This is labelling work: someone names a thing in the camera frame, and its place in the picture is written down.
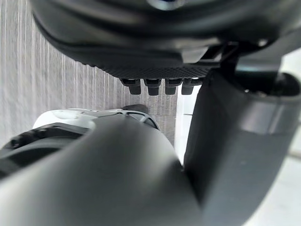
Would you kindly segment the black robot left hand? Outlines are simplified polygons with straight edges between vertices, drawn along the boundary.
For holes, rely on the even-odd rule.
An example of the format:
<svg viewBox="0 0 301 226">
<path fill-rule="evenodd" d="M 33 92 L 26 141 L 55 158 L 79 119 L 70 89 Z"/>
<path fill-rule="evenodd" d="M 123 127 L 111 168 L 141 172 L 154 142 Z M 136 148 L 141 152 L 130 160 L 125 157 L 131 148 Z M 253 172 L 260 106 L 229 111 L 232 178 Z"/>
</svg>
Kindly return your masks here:
<svg viewBox="0 0 301 226">
<path fill-rule="evenodd" d="M 301 84 L 279 71 L 301 46 L 298 0 L 32 0 L 57 50 L 133 95 L 200 86 L 184 168 L 206 226 L 241 226 L 296 132 Z"/>
</svg>

